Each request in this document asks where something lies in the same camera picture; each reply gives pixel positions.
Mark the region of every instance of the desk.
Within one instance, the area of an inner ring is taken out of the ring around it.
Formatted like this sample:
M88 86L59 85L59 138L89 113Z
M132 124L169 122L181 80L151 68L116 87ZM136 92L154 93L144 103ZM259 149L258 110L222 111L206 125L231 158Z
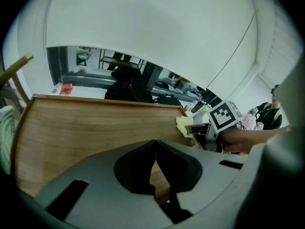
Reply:
M180 106L35 95L23 112L12 144L11 174L35 197L44 185L87 156L150 139L199 147L176 127ZM169 184L155 163L156 199Z

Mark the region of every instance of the red object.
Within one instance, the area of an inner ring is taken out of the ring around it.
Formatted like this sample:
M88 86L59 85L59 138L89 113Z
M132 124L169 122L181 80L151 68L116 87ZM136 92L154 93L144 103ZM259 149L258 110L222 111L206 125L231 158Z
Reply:
M59 95L69 95L72 91L73 85L72 84L62 84L61 85L61 92Z

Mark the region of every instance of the black slot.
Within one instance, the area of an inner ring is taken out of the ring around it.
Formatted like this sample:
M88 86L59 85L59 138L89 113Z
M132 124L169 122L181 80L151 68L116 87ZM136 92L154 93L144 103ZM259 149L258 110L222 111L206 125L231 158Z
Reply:
M234 168L234 169L239 169L239 170L243 167L243 164L232 162L232 161L229 161L229 160L222 160L219 163L223 166L228 166L228 167L231 167L231 168Z
M46 209L48 213L60 220L65 220L88 183L74 180Z

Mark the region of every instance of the wooden board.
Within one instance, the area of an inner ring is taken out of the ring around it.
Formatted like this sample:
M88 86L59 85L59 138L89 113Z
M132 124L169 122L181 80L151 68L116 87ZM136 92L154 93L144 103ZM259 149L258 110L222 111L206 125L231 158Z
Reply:
M196 144L184 138L176 117L179 106L89 98L35 95L14 137L11 173L31 196L85 157L150 139ZM151 183L156 198L166 200L169 184L157 164Z

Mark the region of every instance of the green fabric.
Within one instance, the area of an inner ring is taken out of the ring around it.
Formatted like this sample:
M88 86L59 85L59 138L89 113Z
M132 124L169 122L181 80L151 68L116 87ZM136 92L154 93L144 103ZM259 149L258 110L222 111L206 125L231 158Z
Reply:
M0 164L5 173L10 173L10 149L15 133L15 119L12 106L0 109Z

